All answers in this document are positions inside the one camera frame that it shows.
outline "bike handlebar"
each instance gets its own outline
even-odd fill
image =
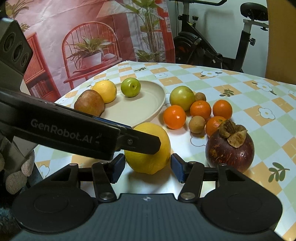
[[[227,0],[221,0],[220,2],[207,2],[207,1],[200,1],[200,0],[176,0],[177,2],[186,2],[186,3],[199,3],[211,6],[221,6],[227,2]]]

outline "tablecloth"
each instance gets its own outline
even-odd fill
[[[124,61],[79,85],[56,103],[73,108],[79,95],[97,81],[108,79],[120,83],[128,77],[153,81],[165,87],[167,100],[159,115],[151,122],[167,131],[172,152],[179,154],[185,161],[194,160],[207,164],[207,136],[197,137],[188,129],[170,130],[164,125],[161,114],[169,105],[169,93],[175,87],[185,85],[194,92],[204,93],[211,106],[218,99],[230,102],[233,107],[233,121],[247,128],[255,145],[255,158],[245,175],[279,197],[283,204],[283,214],[276,232],[288,241],[296,238],[295,85],[208,67]],[[69,163],[90,167],[98,161],[40,145],[36,147],[35,153],[35,163],[43,178]],[[285,172],[284,179],[271,180],[270,176],[274,176],[275,172]],[[128,164],[118,183],[112,186],[117,195],[121,192],[174,193],[176,197],[182,188],[169,167],[149,176],[132,171]],[[91,183],[82,184],[82,188],[94,196]],[[212,189],[213,183],[204,183],[202,196]]]

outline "exercise bike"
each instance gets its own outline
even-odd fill
[[[252,25],[260,26],[262,30],[268,31],[268,25],[258,21],[268,21],[268,11],[263,5],[257,3],[243,3],[240,7],[241,14],[250,18],[244,19],[244,28],[239,41],[235,59],[224,57],[217,53],[210,43],[195,28],[198,20],[197,16],[192,16],[193,23],[189,22],[189,4],[199,3],[212,6],[221,6],[227,0],[219,3],[200,1],[200,0],[176,0],[184,5],[183,14],[178,16],[182,21],[181,32],[174,38],[175,57],[177,64],[190,64],[207,66],[243,72],[242,65],[246,56],[248,45],[255,45],[256,40],[251,38]]]

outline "orange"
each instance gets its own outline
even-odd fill
[[[186,121],[186,113],[181,106],[172,105],[163,112],[163,121],[168,128],[180,129]]]
[[[194,102],[190,107],[190,114],[192,116],[199,115],[205,120],[210,117],[211,113],[212,109],[210,104],[204,100],[198,100]]]
[[[205,126],[205,132],[210,137],[213,135],[217,130],[219,125],[226,121],[226,119],[222,116],[214,116],[208,120],[207,125]]]
[[[92,90],[102,96],[105,104],[115,100],[117,94],[116,85],[110,80],[100,80],[92,87]]]
[[[230,119],[232,116],[232,106],[226,100],[217,100],[213,105],[213,115]]]

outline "lemon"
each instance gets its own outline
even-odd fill
[[[110,80],[101,80],[92,89],[102,96],[105,104],[112,102],[117,93],[116,85]]]
[[[170,139],[166,131],[153,123],[142,123],[134,130],[158,136],[161,142],[160,149],[154,155],[124,151],[126,161],[136,172],[154,174],[164,168],[170,160]]]

